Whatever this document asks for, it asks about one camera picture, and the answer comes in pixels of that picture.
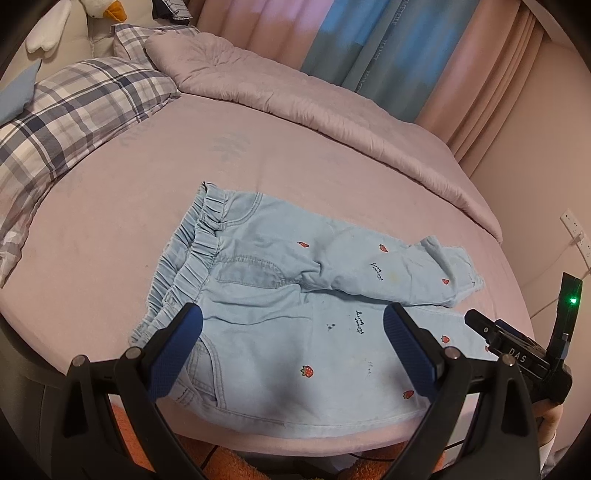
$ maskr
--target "blue curtain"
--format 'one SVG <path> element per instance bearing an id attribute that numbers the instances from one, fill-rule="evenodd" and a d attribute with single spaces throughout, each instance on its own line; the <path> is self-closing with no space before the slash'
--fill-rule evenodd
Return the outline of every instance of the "blue curtain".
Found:
<path id="1" fill-rule="evenodd" d="M 335 0 L 301 71 L 412 122 L 479 0 Z"/>

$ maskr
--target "pink curtain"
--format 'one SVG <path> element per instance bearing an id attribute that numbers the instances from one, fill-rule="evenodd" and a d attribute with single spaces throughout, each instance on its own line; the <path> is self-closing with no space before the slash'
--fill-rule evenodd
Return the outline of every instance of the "pink curtain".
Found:
<path id="1" fill-rule="evenodd" d="M 203 32 L 297 70 L 333 0 L 189 0 Z"/>
<path id="2" fill-rule="evenodd" d="M 471 176 L 525 84 L 544 30 L 520 0 L 480 0 L 416 123 Z"/>

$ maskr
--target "black cable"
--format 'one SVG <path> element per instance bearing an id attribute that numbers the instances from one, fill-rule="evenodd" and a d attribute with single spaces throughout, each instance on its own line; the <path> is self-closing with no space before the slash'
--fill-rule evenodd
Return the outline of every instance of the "black cable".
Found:
<path id="1" fill-rule="evenodd" d="M 207 464 L 209 463 L 209 461 L 212 459 L 212 456 L 213 456 L 213 454 L 214 454 L 214 453 L 216 453 L 216 450 L 217 450 L 217 447 L 218 447 L 218 446 L 219 446 L 219 445 L 216 445 L 216 446 L 214 446 L 214 447 L 212 448 L 212 451 L 211 451 L 211 452 L 209 452 L 209 453 L 207 454 L 207 456 L 205 457 L 205 460 L 204 460 L 204 461 L 203 461 L 203 463 L 201 464 L 201 470 L 202 470 L 202 471 L 203 471 L 203 470 L 205 470 L 205 467 L 207 466 Z"/>
<path id="2" fill-rule="evenodd" d="M 446 450 L 449 450 L 450 448 L 457 447 L 458 445 L 461 445 L 462 443 L 464 443 L 464 440 L 460 440 L 459 442 L 452 443 L 451 445 L 446 446 L 443 449 L 443 451 L 445 452 Z M 395 458 L 370 458 L 370 457 L 364 457 L 363 455 L 356 455 L 354 453 L 350 453 L 349 455 L 351 455 L 351 457 L 358 458 L 359 460 L 368 460 L 370 462 L 393 462 L 394 460 L 396 460 Z"/>

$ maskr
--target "plush toy head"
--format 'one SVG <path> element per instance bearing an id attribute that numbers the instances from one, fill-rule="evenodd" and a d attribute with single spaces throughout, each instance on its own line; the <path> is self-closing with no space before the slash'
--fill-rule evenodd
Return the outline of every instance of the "plush toy head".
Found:
<path id="1" fill-rule="evenodd" d="M 116 22 L 127 20 L 127 14 L 119 0 L 80 0 L 90 17 L 110 18 Z"/>

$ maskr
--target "light blue jeans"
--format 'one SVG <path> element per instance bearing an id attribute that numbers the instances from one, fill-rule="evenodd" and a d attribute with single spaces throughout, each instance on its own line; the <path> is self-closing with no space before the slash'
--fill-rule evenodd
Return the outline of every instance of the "light blue jeans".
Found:
<path id="1" fill-rule="evenodd" d="M 200 417 L 284 438 L 341 436 L 421 415 L 385 336 L 392 301 L 444 345 L 489 358 L 484 340 L 447 307 L 483 287 L 467 253 L 433 236 L 415 245 L 212 184 L 158 263 L 145 345 L 189 301 L 203 334 L 170 395 Z"/>

